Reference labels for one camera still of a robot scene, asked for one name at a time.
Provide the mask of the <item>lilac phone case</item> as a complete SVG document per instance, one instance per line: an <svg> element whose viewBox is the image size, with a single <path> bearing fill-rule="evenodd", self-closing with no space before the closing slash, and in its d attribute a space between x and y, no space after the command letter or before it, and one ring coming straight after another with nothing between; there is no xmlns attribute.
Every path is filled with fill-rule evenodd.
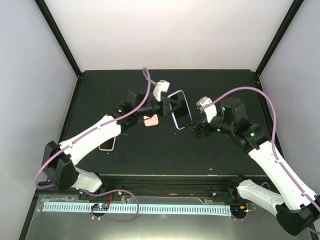
<svg viewBox="0 0 320 240"><path fill-rule="evenodd" d="M177 130L183 130L185 125L191 124L193 121L186 95L183 90L177 90L167 97L182 101L182 106L175 112L171 112L171 117L175 128Z"/></svg>

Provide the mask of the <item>pink phone case with ring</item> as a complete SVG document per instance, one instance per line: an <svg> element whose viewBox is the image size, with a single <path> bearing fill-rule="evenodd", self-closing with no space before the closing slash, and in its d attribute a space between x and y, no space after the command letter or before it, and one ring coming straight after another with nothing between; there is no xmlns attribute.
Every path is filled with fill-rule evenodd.
<svg viewBox="0 0 320 240"><path fill-rule="evenodd" d="M144 116L143 123L146 127L153 127L159 124L158 115L154 114L153 116Z"/></svg>

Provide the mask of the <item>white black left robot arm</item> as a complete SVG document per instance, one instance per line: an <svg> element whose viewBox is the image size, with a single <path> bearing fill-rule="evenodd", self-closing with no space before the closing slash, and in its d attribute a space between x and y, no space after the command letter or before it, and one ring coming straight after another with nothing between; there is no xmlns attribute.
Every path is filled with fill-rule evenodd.
<svg viewBox="0 0 320 240"><path fill-rule="evenodd" d="M156 84L155 93L130 89L126 98L119 102L110 115L105 115L96 124L68 140L60 143L49 142L44 150L44 158L49 160L49 163L45 164L43 172L53 186L58 191L82 189L97 200L103 199L108 188L101 177L95 172L78 168L78 163L92 150L113 140L144 117L166 117L180 110L184 101L174 96L162 96L167 90L159 83Z"/></svg>

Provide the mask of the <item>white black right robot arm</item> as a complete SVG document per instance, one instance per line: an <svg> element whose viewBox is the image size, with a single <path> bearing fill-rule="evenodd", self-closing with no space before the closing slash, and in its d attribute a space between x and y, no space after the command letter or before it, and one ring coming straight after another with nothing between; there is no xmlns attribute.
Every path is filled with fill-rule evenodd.
<svg viewBox="0 0 320 240"><path fill-rule="evenodd" d="M238 176L227 189L228 198L234 202L241 199L258 204L274 215L280 226L290 235L296 236L320 217L320 197L309 188L273 147L264 129L251 123L244 103L237 97L221 102L222 114L208 97L196 103L203 114L196 124L188 124L196 138L209 137L212 133L229 136L266 173L278 192L266 189L251 179Z"/></svg>

